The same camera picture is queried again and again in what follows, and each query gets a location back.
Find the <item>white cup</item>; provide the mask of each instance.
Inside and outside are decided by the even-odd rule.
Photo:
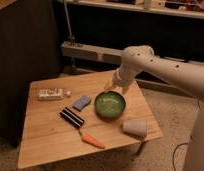
[[[145,138],[147,136],[147,121],[137,119],[125,120],[123,122],[123,132]]]

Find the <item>table leg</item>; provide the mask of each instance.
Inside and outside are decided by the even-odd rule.
[[[142,142],[142,143],[140,144],[140,147],[138,148],[138,151],[136,152],[136,155],[137,155],[137,156],[139,156],[139,155],[142,153],[143,148],[145,147],[146,143],[147,143],[147,142]]]

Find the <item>blue sponge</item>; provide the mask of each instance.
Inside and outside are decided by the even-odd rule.
[[[76,101],[74,102],[73,108],[75,108],[76,110],[78,110],[79,112],[81,112],[82,109],[83,109],[86,105],[90,104],[90,102],[91,102],[90,97],[88,97],[88,96],[82,96],[81,99],[78,99],[78,100],[76,100]]]

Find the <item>cable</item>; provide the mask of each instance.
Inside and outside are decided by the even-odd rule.
[[[175,168],[175,153],[176,153],[177,149],[178,149],[179,147],[183,146],[183,145],[188,145],[188,144],[189,144],[189,143],[181,143],[181,144],[177,145],[176,148],[174,149],[173,155],[172,155],[172,164],[173,164],[173,169],[174,169],[174,171],[176,171],[176,168]]]

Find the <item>wooden table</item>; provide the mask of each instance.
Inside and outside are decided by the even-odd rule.
[[[123,134],[121,124],[126,119],[147,120],[148,135],[145,141],[162,137],[162,132],[136,83],[124,95],[127,106],[120,118],[112,122],[98,118],[94,111],[94,99],[103,91],[105,83],[112,75],[113,72],[108,71],[33,82],[30,86],[18,167],[26,168],[103,151],[83,143],[77,130],[59,115],[65,106],[71,107],[82,95],[92,98],[89,106],[82,112],[76,112],[85,120],[83,131],[105,144],[105,150],[141,142]],[[70,90],[72,96],[60,101],[38,101],[37,92],[43,88],[64,88]]]

